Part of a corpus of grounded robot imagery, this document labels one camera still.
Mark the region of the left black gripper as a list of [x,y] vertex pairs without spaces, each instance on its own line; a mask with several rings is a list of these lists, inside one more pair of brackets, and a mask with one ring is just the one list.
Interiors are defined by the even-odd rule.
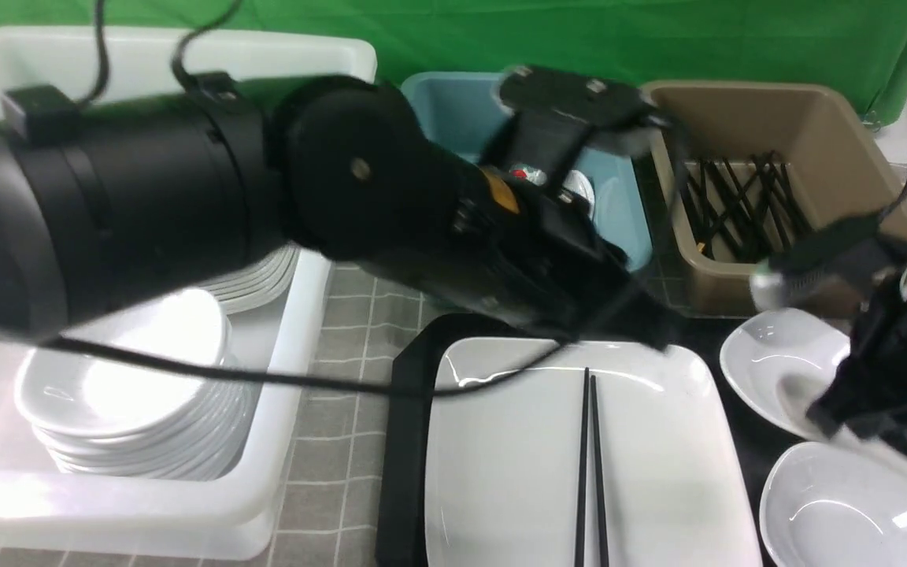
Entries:
[[663,350],[678,315],[627,269],[576,203],[468,165],[426,191],[439,215],[390,255],[390,277],[533,336],[623,337]]

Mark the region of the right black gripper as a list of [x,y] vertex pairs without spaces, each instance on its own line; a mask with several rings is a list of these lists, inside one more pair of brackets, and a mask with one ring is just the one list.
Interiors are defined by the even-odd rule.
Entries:
[[862,439],[907,424],[907,266],[885,277],[854,320],[818,415]]

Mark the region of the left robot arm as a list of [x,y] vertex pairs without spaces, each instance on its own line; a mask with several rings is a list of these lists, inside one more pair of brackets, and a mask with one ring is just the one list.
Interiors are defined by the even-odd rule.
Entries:
[[79,110],[5,94],[0,336],[40,342],[247,268],[289,244],[536,336],[658,349],[683,317],[598,235],[565,177],[667,119],[636,87],[539,68],[474,159],[400,90],[353,76],[202,77]]

